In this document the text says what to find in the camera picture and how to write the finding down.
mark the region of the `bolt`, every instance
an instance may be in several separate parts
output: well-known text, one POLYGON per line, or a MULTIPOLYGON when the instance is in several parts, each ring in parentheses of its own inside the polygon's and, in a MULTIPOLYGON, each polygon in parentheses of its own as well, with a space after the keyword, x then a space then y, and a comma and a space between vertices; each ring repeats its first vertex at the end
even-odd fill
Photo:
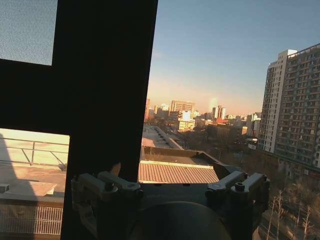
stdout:
POLYGON ((234 186, 235 190, 238 192, 243 192, 245 190, 245 185, 243 185, 242 182, 236 182, 234 186))
POLYGON ((111 191, 112 189, 114 189, 114 183, 113 182, 107 182, 104 185, 104 190, 106 191, 111 191))

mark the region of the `brown building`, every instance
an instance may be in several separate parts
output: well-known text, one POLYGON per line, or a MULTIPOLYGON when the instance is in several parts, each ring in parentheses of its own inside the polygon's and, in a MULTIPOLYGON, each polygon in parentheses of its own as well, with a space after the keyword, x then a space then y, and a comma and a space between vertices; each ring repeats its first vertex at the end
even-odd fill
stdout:
POLYGON ((195 103, 191 101, 176 101, 171 102, 171 112, 184 112, 190 111, 193 113, 195 111, 195 103))

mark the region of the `metal bracket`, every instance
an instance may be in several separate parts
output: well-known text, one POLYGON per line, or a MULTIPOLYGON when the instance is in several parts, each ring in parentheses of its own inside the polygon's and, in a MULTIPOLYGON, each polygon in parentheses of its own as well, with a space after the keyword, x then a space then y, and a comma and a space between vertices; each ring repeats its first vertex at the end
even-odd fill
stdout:
POLYGON ((236 182, 242 182, 248 177, 248 174, 241 171, 234 171, 231 174, 225 176, 220 181, 215 183, 209 183, 207 186, 207 190, 205 191, 205 196, 208 199, 214 199, 215 201, 219 201, 226 193, 230 190, 230 188, 236 182))

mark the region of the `tall white building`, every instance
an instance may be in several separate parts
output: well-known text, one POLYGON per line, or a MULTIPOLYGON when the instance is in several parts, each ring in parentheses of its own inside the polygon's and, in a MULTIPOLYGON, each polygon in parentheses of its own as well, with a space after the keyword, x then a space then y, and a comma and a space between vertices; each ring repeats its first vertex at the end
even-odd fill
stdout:
POLYGON ((278 59, 269 64, 266 72, 258 148, 267 152, 275 151, 287 56, 296 52, 297 50, 291 49, 280 52, 278 59))

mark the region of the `metal railing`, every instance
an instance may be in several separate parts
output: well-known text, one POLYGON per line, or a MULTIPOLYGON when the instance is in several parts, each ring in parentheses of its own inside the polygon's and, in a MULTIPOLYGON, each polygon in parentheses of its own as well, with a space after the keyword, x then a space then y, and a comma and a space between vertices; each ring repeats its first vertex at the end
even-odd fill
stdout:
MULTIPOLYGON (((44 141, 34 141, 34 140, 23 140, 23 139, 5 138, 5 137, 0 137, 0 140, 13 140, 13 141, 32 143, 32 148, 5 146, 5 148, 7 148, 7 149, 21 149, 23 154, 24 154, 24 156, 25 156, 25 158, 27 159, 28 163, 30 164, 30 166, 33 166, 33 165, 57 166, 57 165, 59 165, 59 164, 50 164, 50 163, 35 163, 34 162, 35 152, 48 152, 48 153, 51 153, 53 155, 53 157, 57 160, 57 162, 60 163, 61 165, 63 165, 64 163, 57 157, 57 155, 55 153, 61 153, 61 154, 67 154, 68 153, 68 151, 66 152, 66 151, 36 149, 35 147, 36 147, 37 143, 38 144, 57 145, 57 146, 69 146, 69 144, 65 144, 65 143, 44 142, 44 141), (29 157, 27 156, 25 150, 32 150, 31 159, 29 159, 29 157)), ((26 163, 25 161, 16 161, 16 160, 12 160, 10 162, 11 163, 23 163, 23 164, 26 163)))

